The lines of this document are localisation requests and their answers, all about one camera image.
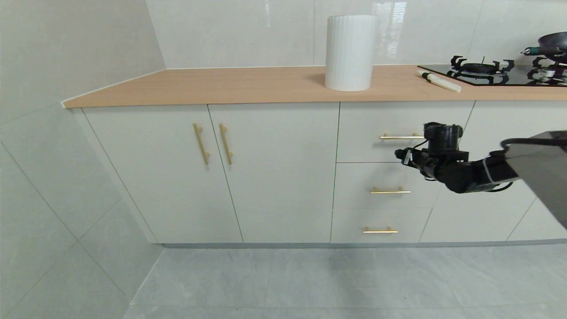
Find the wooden countertop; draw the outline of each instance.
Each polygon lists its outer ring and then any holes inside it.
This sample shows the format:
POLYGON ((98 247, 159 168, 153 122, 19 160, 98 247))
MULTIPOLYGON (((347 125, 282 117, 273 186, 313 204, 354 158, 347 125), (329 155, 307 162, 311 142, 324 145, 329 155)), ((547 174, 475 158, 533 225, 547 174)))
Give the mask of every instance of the wooden countertop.
POLYGON ((374 66, 366 91, 325 88, 323 66, 163 70, 64 102, 66 108, 172 104, 432 100, 567 100, 566 87, 460 85, 460 93, 417 76, 416 65, 374 66))

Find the gold handle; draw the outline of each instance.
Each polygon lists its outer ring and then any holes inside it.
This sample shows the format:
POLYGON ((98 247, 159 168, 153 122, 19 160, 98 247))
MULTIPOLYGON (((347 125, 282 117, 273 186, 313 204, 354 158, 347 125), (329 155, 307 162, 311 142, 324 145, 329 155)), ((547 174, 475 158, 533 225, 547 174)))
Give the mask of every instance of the gold handle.
POLYGON ((205 147, 203 146, 203 140, 201 139, 201 132, 203 128, 197 125, 197 123, 193 123, 193 128, 195 129, 195 135, 197 136, 197 141, 199 142, 199 148, 201 149, 201 153, 203 154, 203 159, 205 160, 205 164, 209 164, 209 152, 205 152, 205 147))
POLYGON ((226 141, 226 126, 222 125, 222 123, 218 126, 221 128, 222 142, 225 144, 225 151, 226 156, 229 158, 229 165, 232 165, 232 152, 230 152, 229 143, 226 141))
POLYGON ((411 136, 390 136, 388 133, 384 133, 384 135, 380 136, 381 140, 423 140, 425 137, 418 135, 417 133, 412 134, 411 136))
POLYGON ((399 187, 397 191, 381 191, 376 187, 373 187, 370 191, 371 194, 410 194, 411 191, 404 191, 402 187, 399 187))
POLYGON ((397 230, 393 230, 390 226, 386 227, 385 230, 371 230, 366 227, 366 230, 362 231, 363 234, 397 234, 397 230))

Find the baseboard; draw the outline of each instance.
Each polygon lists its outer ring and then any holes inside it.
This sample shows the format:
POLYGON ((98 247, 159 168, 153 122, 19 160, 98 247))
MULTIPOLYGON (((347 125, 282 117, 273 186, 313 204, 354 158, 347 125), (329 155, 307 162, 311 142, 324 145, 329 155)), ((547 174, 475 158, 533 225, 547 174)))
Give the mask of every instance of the baseboard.
POLYGON ((567 238, 552 240, 485 241, 485 242, 418 242, 418 243, 376 243, 376 244, 332 244, 332 243, 206 243, 206 244, 164 244, 166 248, 396 248, 396 247, 477 247, 565 244, 567 238))

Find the white cabinet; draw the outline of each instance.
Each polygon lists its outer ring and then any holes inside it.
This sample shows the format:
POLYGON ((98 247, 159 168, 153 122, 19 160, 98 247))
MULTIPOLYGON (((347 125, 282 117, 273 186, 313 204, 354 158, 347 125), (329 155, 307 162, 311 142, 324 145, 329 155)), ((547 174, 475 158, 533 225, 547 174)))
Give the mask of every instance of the white cabinet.
POLYGON ((400 163, 338 163, 334 208, 431 209, 442 186, 400 163))
MULTIPOLYGON (((479 160, 501 149, 500 141, 505 138, 566 127, 565 102, 477 101, 459 147, 471 152, 471 161, 479 160)), ((421 241, 505 241, 534 199, 535 194, 522 181, 498 193, 455 194, 443 189, 421 241)), ((534 208, 529 218, 530 223, 544 224, 549 216, 534 208)))
POLYGON ((244 242, 329 242, 338 103, 209 110, 244 242))
POLYGON ((399 162, 394 151, 424 140, 380 139, 380 136, 423 136, 424 124, 435 121, 464 127, 474 101, 341 103, 337 162, 399 162))
POLYGON ((242 242, 207 106, 84 112, 158 242, 242 242))
POLYGON ((331 242, 419 242, 430 212, 431 208, 335 208, 331 242), (378 232, 362 233, 367 230, 378 232))
POLYGON ((567 230, 547 207, 536 199, 508 240, 550 240, 567 238, 567 230))

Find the black stovetop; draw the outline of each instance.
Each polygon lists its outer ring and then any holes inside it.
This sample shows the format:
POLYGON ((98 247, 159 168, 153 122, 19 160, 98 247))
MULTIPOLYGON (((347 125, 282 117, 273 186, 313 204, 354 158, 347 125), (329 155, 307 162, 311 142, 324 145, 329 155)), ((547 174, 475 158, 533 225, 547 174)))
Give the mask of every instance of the black stovetop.
POLYGON ((475 86, 567 86, 567 65, 555 64, 541 57, 534 59, 532 65, 515 65, 513 60, 472 64, 455 56, 451 64, 418 67, 475 86))

